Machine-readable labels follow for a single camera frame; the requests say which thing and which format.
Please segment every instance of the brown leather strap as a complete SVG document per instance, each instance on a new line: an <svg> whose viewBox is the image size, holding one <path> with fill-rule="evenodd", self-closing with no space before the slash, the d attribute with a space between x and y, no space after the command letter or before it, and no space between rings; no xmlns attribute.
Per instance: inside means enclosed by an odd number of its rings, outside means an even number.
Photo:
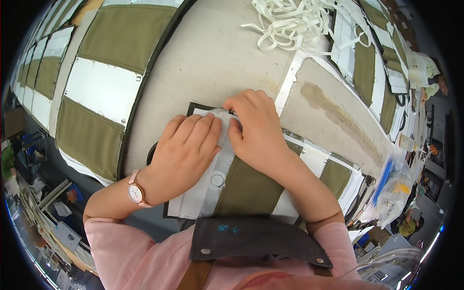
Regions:
<svg viewBox="0 0 464 290"><path fill-rule="evenodd" d="M325 267L313 265L314 275L322 277L332 277L332 272Z"/></svg>
<svg viewBox="0 0 464 290"><path fill-rule="evenodd" d="M214 260L192 260L177 290L202 290Z"/></svg>

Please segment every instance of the plastic bottle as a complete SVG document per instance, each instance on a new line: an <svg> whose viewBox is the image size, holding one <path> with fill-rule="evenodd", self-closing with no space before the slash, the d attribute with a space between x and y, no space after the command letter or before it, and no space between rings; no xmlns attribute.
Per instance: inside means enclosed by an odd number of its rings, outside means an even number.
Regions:
<svg viewBox="0 0 464 290"><path fill-rule="evenodd" d="M412 152L417 150L417 144L413 139L409 138L406 135L400 135L400 148Z"/></svg>

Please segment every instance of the yellow shirt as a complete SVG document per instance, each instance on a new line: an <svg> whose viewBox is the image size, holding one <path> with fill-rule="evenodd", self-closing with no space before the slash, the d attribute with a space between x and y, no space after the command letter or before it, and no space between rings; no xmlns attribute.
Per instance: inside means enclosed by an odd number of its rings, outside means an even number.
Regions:
<svg viewBox="0 0 464 290"><path fill-rule="evenodd" d="M414 231L416 230L416 221L414 219L410 219L408 223L406 223L406 220L403 221L401 226L399 227L398 232L404 236L410 236Z"/></svg>

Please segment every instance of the dark gray apron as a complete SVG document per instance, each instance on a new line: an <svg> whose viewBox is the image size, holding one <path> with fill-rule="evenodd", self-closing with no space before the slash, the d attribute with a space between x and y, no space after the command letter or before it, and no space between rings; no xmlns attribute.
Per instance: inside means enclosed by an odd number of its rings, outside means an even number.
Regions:
<svg viewBox="0 0 464 290"><path fill-rule="evenodd" d="M201 290L217 258L251 255L300 259L312 264L316 275L332 276L324 249L297 226L257 218L197 219L191 263L177 290Z"/></svg>

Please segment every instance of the wristwatch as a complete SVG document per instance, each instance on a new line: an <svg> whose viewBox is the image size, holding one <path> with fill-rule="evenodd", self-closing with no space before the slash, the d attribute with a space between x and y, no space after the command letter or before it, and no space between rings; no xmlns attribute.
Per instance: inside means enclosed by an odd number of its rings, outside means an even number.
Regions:
<svg viewBox="0 0 464 290"><path fill-rule="evenodd" d="M129 179L129 185L127 186L127 194L130 200L142 207L146 207L146 208L154 207L145 202L145 196L144 196L145 193L142 187L139 184L137 184L137 182L135 181L137 174L139 174L138 170L134 170L132 172L132 176Z"/></svg>

